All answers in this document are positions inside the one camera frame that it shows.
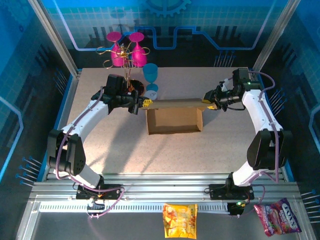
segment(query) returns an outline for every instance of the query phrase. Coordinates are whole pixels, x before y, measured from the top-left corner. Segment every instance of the table surface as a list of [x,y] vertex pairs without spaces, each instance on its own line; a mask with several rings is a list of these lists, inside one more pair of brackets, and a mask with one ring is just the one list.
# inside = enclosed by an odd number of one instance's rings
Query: table surface
[[[158,69],[158,99],[202,98],[219,81],[232,76],[232,67],[163,67]],[[131,77],[148,84],[141,68]],[[123,68],[82,70],[68,123],[88,105],[109,74]],[[101,120],[84,142],[86,164],[107,173],[229,173],[246,161],[255,130],[247,110],[203,112],[203,131],[148,135],[145,111],[129,114],[116,108]]]

